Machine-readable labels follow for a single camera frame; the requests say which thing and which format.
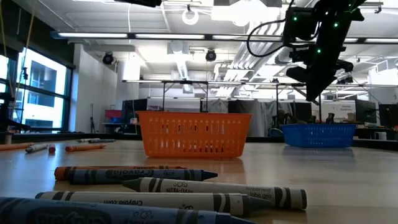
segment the orange crayon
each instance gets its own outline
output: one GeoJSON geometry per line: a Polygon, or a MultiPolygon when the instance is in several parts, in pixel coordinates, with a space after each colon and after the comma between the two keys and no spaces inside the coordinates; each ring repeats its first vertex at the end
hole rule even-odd
{"type": "Polygon", "coordinates": [[[55,153],[55,145],[54,144],[50,144],[49,153],[55,153]]]}
{"type": "Polygon", "coordinates": [[[78,145],[78,146],[67,146],[65,151],[67,152],[75,152],[75,151],[85,151],[92,149],[103,149],[105,148],[105,144],[95,144],[95,145],[78,145]]]}
{"type": "Polygon", "coordinates": [[[77,169],[186,169],[181,166],[81,166],[57,167],[54,171],[55,180],[67,180],[71,170],[77,169]]]}
{"type": "Polygon", "coordinates": [[[32,142],[20,143],[20,144],[0,145],[0,151],[13,150],[13,149],[26,149],[29,146],[33,146],[33,145],[34,145],[34,143],[32,143],[32,142]]]}

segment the plastic basket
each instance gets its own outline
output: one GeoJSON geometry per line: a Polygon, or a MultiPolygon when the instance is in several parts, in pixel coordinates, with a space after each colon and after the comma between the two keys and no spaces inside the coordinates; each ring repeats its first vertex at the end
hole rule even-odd
{"type": "Polygon", "coordinates": [[[297,147],[350,147],[355,129],[355,124],[282,125],[286,144],[297,147]]]}
{"type": "Polygon", "coordinates": [[[251,114],[138,111],[151,157],[239,157],[251,114]]]}

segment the crayon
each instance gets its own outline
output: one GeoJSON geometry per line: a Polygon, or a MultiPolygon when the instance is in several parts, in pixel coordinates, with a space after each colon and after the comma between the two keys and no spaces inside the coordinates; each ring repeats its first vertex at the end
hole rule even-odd
{"type": "Polygon", "coordinates": [[[55,145],[54,144],[50,144],[49,153],[55,153],[55,145]]]}
{"type": "Polygon", "coordinates": [[[251,211],[270,208],[271,202],[245,194],[180,194],[129,192],[41,192],[37,199],[109,203],[160,208],[181,208],[225,212],[246,216],[251,211]]]}
{"type": "Polygon", "coordinates": [[[75,151],[85,151],[92,149],[103,149],[105,148],[105,144],[95,144],[95,145],[80,145],[80,146],[67,146],[65,151],[67,152],[75,152],[75,151]]]}
{"type": "Polygon", "coordinates": [[[243,184],[221,184],[211,182],[181,181],[157,178],[140,178],[124,181],[123,186],[136,192],[173,193],[241,193],[251,197],[270,200],[275,208],[305,209],[307,194],[302,189],[287,187],[258,187],[243,184]]]}
{"type": "Polygon", "coordinates": [[[27,149],[25,149],[25,151],[27,153],[37,152],[40,150],[47,149],[48,146],[49,146],[48,144],[39,144],[39,145],[29,146],[27,149]]]}
{"type": "Polygon", "coordinates": [[[103,169],[103,170],[71,170],[68,180],[71,184],[121,184],[124,180],[140,177],[156,177],[177,180],[203,181],[217,177],[217,173],[192,169],[134,170],[134,169],[103,169]]]}
{"type": "Polygon", "coordinates": [[[111,142],[116,142],[115,139],[95,139],[95,140],[89,140],[88,143],[111,143],[111,142]]]}
{"type": "Polygon", "coordinates": [[[80,167],[57,167],[54,171],[55,180],[67,180],[69,171],[75,169],[186,169],[180,166],[80,166],[80,167]]]}
{"type": "Polygon", "coordinates": [[[26,149],[27,147],[33,146],[33,145],[34,145],[34,143],[32,143],[32,142],[0,145],[0,151],[13,150],[13,149],[26,149]]]}
{"type": "Polygon", "coordinates": [[[77,140],[77,142],[84,143],[84,142],[88,142],[88,141],[90,141],[90,140],[100,140],[100,139],[99,139],[99,138],[93,138],[93,139],[79,139],[79,140],[77,140]]]}
{"type": "Polygon", "coordinates": [[[1,223],[251,224],[227,213],[0,197],[1,223]]]}

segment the orange basket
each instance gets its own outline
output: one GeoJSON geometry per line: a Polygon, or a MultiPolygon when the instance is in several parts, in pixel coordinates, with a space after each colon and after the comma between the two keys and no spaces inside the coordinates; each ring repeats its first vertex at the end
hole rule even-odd
{"type": "Polygon", "coordinates": [[[242,156],[251,114],[137,111],[151,157],[242,156]]]}

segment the wooden table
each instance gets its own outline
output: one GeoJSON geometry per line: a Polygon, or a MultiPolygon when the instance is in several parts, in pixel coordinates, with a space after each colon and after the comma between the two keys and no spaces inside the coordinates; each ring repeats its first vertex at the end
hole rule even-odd
{"type": "Polygon", "coordinates": [[[49,190],[129,191],[121,185],[55,182],[57,166],[180,165],[219,173],[211,181],[305,189],[306,211],[266,210],[258,223],[398,223],[398,154],[372,149],[299,149],[247,143],[234,159],[155,159],[140,141],[116,141],[106,149],[66,154],[0,152],[0,196],[34,197],[49,190]]]}

